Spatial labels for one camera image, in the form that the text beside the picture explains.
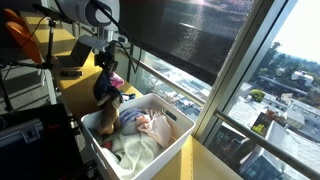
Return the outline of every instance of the building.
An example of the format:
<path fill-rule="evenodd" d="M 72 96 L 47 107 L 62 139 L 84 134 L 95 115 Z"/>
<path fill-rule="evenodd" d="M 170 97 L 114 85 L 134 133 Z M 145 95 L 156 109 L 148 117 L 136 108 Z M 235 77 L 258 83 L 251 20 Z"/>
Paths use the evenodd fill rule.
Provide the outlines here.
<path fill-rule="evenodd" d="M 281 98 L 268 94 L 266 92 L 264 93 L 265 93 L 265 96 L 262 102 L 265 104 L 268 104 L 269 109 L 273 111 L 280 111 L 280 110 L 283 112 L 287 111 L 288 106 L 284 101 L 281 100 Z"/>
<path fill-rule="evenodd" d="M 320 171 L 320 146 L 285 129 L 273 121 L 265 139 L 279 149 L 290 152 L 295 159 L 305 163 L 315 171 Z M 279 158 L 257 146 L 240 167 L 245 179 L 307 179 L 300 172 L 286 165 Z"/>
<path fill-rule="evenodd" d="M 285 121 L 290 126 L 301 129 L 305 125 L 305 118 L 302 114 L 299 112 L 294 111 L 293 109 L 289 109 L 285 113 Z"/>
<path fill-rule="evenodd" d="M 260 78 L 259 83 L 262 83 L 262 84 L 268 83 L 268 86 L 273 87 L 273 90 L 278 92 L 279 96 L 280 96 L 280 94 L 282 94 L 284 92 L 284 90 L 288 93 L 293 93 L 295 96 L 307 96 L 308 95 L 308 93 L 306 93 L 305 91 L 302 91 L 300 89 L 293 88 L 293 87 L 288 86 L 286 84 L 280 83 L 275 79 L 271 79 L 269 77 L 261 76 L 261 75 L 259 76 L 259 78 Z"/>
<path fill-rule="evenodd" d="M 294 99 L 292 99 L 290 108 L 303 114 L 306 119 L 320 123 L 320 110 L 318 108 Z"/>
<path fill-rule="evenodd" d="M 295 71 L 292 75 L 291 75 L 291 79 L 292 80 L 301 80 L 304 82 L 305 86 L 311 86 L 312 82 L 313 82 L 313 77 L 308 75 L 306 72 L 304 71 Z"/>
<path fill-rule="evenodd" d="M 281 94 L 281 101 L 285 103 L 286 105 L 291 104 L 291 99 L 292 99 L 293 94 L 292 93 L 283 93 Z"/>

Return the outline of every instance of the city view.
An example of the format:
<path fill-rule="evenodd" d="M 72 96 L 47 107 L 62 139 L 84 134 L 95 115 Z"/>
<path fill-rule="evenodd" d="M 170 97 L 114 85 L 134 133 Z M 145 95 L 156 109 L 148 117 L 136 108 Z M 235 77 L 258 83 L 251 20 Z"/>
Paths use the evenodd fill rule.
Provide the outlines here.
<path fill-rule="evenodd" d="M 320 172 L 320 64 L 283 52 L 285 43 L 272 42 L 251 78 L 234 95 L 228 116 Z M 306 44 L 299 45 L 301 49 L 307 48 Z M 184 89 L 207 99 L 211 86 L 152 55 L 145 61 Z M 147 72 L 143 77 L 146 92 L 159 94 L 197 121 L 202 107 Z M 308 179 L 226 123 L 208 149 L 244 179 Z"/>

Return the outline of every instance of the black cable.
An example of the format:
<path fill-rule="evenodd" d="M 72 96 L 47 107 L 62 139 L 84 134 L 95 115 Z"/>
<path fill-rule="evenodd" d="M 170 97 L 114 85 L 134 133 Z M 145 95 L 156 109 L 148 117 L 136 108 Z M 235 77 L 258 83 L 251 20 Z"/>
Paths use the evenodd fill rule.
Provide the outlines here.
<path fill-rule="evenodd" d="M 123 33 L 123 35 L 126 36 L 126 37 L 129 39 L 129 42 L 132 42 L 133 45 L 135 44 L 135 42 L 138 42 L 138 44 L 140 45 L 140 46 L 139 46 L 139 48 L 140 48 L 140 54 L 139 54 L 138 63 L 137 63 L 136 68 L 134 68 L 134 66 L 133 66 L 133 64 L 132 64 L 132 60 L 131 60 L 131 58 L 130 58 L 130 56 L 129 56 L 129 53 L 126 51 L 126 49 L 124 48 L 124 46 L 123 46 L 120 42 L 115 41 L 115 42 L 117 42 L 118 44 L 120 44 L 120 46 L 125 50 L 128 58 L 129 58 L 129 61 L 131 61 L 131 65 L 132 65 L 133 71 L 134 71 L 134 73 L 136 73 L 137 70 L 138 70 L 138 66 L 139 66 L 139 64 L 140 64 L 141 54 L 142 54 L 140 41 L 136 40 L 136 39 L 135 39 L 133 36 L 131 36 L 125 29 L 123 29 L 123 28 L 118 24 L 118 22 L 101 6 L 101 4 L 100 4 L 101 2 L 99 2 L 99 1 L 97 1 L 97 0 L 91 0 L 91 2 L 93 2 L 93 4 L 94 4 L 105 16 L 107 16 L 113 24 L 115 24 L 115 25 L 118 27 L 120 33 Z"/>
<path fill-rule="evenodd" d="M 39 25 L 40 25 L 40 23 L 41 23 L 41 21 L 43 21 L 43 19 L 44 19 L 45 17 L 42 17 L 41 19 L 40 19 L 40 21 L 38 22 L 38 24 L 37 24 L 37 26 L 36 26 L 36 28 L 33 30 L 33 32 L 30 34 L 30 36 L 28 37 L 28 39 L 22 44 L 22 46 L 21 46 L 21 48 L 18 50 L 18 52 L 16 53 L 16 55 L 15 55 L 15 57 L 13 58 L 13 60 L 12 61 L 16 61 L 17 60 L 17 58 L 18 58 L 18 54 L 20 54 L 21 53 L 21 51 L 22 51 L 22 49 L 24 48 L 24 46 L 28 43 L 28 41 L 31 39 L 31 37 L 34 35 L 34 33 L 36 32 L 36 30 L 38 29 L 38 27 L 39 27 Z M 8 76 L 8 74 L 9 74 L 9 71 L 11 70 L 11 68 L 12 68 L 12 65 L 10 65 L 10 67 L 9 67 L 9 69 L 8 69 L 8 71 L 7 71 L 7 73 L 6 73 L 6 75 L 4 76 L 4 80 L 6 80 L 7 79 L 7 76 Z"/>
<path fill-rule="evenodd" d="M 121 46 L 117 46 L 117 45 L 116 45 L 116 47 L 121 47 Z M 130 47 L 124 47 L 124 48 L 125 48 L 125 49 L 130 49 Z"/>

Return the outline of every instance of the orange object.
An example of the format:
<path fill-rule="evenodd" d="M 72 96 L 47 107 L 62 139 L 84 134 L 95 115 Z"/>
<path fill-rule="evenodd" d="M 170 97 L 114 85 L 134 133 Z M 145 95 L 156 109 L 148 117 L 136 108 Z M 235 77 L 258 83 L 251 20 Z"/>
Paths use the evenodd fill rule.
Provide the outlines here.
<path fill-rule="evenodd" d="M 36 64 L 41 64 L 42 59 L 40 56 L 39 48 L 35 40 L 31 37 L 31 33 L 29 32 L 29 30 L 12 21 L 6 23 L 6 28 L 21 46 L 26 55 Z"/>
<path fill-rule="evenodd" d="M 24 22 L 24 20 L 15 11 L 6 8 L 6 9 L 4 9 L 4 15 L 6 16 L 8 21 L 16 22 L 16 23 L 20 24 L 21 26 L 27 28 L 27 25 Z"/>

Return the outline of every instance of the tree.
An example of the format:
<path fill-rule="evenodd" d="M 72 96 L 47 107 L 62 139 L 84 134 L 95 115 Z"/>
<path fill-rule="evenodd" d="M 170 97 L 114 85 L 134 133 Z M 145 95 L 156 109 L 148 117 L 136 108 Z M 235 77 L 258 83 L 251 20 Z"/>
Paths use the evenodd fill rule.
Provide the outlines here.
<path fill-rule="evenodd" d="M 299 69 L 300 64 L 298 62 L 287 62 L 286 63 L 286 70 L 283 73 L 284 78 L 290 78 L 291 79 L 291 75 L 297 71 Z"/>
<path fill-rule="evenodd" d="M 310 73 L 313 77 L 313 84 L 320 86 L 320 77 L 316 73 Z"/>
<path fill-rule="evenodd" d="M 283 62 L 286 60 L 285 54 L 280 54 L 277 58 L 274 58 L 270 61 L 268 70 L 270 72 L 270 75 L 276 76 L 277 75 L 277 69 L 279 69 Z"/>
<path fill-rule="evenodd" d="M 249 95 L 252 96 L 252 99 L 256 102 L 261 102 L 265 96 L 265 93 L 259 89 L 253 89 Z"/>
<path fill-rule="evenodd" d="M 290 79 L 287 79 L 286 77 L 282 78 L 282 79 L 279 79 L 278 81 L 281 82 L 282 84 L 288 85 L 288 86 L 293 87 L 293 88 L 297 88 L 298 87 L 298 83 L 296 81 L 292 81 Z"/>
<path fill-rule="evenodd" d="M 256 71 L 254 72 L 254 76 L 258 76 L 260 69 L 267 68 L 269 69 L 270 62 L 273 60 L 274 55 L 278 53 L 277 48 L 281 46 L 279 42 L 274 42 L 273 45 L 268 49 L 266 54 L 263 56 L 260 64 L 258 65 Z"/>
<path fill-rule="evenodd" d="M 263 124 L 259 124 L 258 126 L 253 126 L 252 130 L 260 135 L 262 135 L 264 129 L 264 125 Z"/>
<path fill-rule="evenodd" d="M 313 101 L 308 99 L 308 98 L 305 98 L 305 97 L 301 97 L 301 98 L 298 98 L 298 101 L 301 101 L 305 104 L 308 104 L 310 106 L 313 106 Z"/>
<path fill-rule="evenodd" d="M 260 72 L 259 72 L 260 75 L 265 76 L 265 75 L 267 74 L 267 72 L 268 72 L 268 69 L 267 69 L 267 68 L 261 68 L 259 71 L 260 71 Z"/>

